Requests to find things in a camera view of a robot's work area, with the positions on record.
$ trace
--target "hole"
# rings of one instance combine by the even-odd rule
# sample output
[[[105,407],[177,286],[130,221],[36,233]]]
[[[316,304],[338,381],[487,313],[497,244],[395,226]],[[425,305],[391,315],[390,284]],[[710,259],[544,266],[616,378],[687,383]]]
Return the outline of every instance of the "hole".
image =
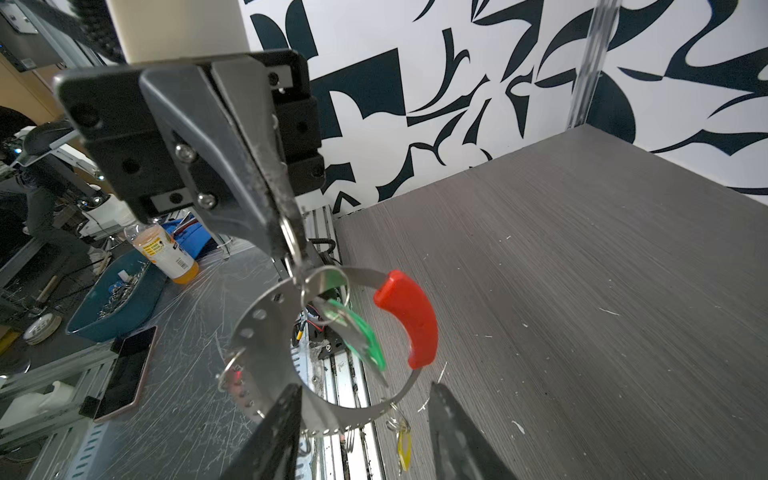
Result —
[[[133,175],[141,169],[141,165],[133,158],[126,158],[123,160],[123,172],[129,175]]]
[[[69,113],[76,124],[86,128],[93,128],[101,123],[98,110],[88,104],[76,104]]]

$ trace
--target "bottle label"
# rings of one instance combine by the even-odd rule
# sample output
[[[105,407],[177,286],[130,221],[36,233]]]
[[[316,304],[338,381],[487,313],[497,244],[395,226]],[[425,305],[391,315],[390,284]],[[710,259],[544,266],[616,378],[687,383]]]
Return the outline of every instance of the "bottle label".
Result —
[[[184,275],[194,263],[190,254],[165,231],[142,245],[141,252],[170,278]]]

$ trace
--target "metal key ring holder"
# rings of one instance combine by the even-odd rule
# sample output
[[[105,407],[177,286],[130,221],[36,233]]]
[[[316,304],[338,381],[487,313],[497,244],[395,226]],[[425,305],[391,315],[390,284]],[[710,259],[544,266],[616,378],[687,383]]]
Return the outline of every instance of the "metal key ring holder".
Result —
[[[309,436],[348,431],[379,418],[391,408],[391,403],[399,402],[411,389],[421,368],[432,363],[437,353],[435,313],[413,280],[397,270],[387,275],[363,268],[324,266],[306,277],[305,295],[314,298],[344,285],[345,281],[377,289],[374,303],[392,313],[406,328],[411,339],[412,372],[391,399],[360,409],[329,403],[310,389],[302,389],[302,417]],[[242,383],[232,382],[227,387],[235,403],[255,421],[261,420],[257,412],[269,410],[289,384],[303,384],[293,368],[288,340],[299,315],[296,305],[301,301],[301,290],[292,279],[278,283],[245,312],[232,335],[231,348],[245,349],[238,361],[242,366]],[[250,390],[260,395],[253,395]]]

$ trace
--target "white plastic part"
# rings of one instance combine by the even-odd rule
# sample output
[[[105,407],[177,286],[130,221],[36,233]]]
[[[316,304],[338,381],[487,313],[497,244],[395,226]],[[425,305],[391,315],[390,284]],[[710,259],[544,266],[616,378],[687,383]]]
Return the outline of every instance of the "white plastic part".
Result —
[[[128,63],[250,51],[237,0],[107,0]]]
[[[74,387],[56,380],[53,382],[53,392],[46,393],[45,398],[40,403],[41,411],[56,410],[67,405],[74,393]]]
[[[106,202],[91,211],[84,213],[88,222],[80,229],[80,235],[94,236],[102,230],[110,230],[117,225],[127,227],[136,223],[136,216],[130,207],[114,195],[110,195]]]
[[[0,429],[6,429],[36,416],[40,413],[40,402],[43,401],[44,397],[42,393],[31,392],[13,399],[0,419]]]

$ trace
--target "abstract mural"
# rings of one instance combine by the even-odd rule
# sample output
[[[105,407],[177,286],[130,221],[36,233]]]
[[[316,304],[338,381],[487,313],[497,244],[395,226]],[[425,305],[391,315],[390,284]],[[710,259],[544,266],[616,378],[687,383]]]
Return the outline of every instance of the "abstract mural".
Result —
[[[594,0],[245,0],[253,50],[308,59],[347,214],[562,132]]]
[[[624,0],[588,123],[768,204],[768,2]]]

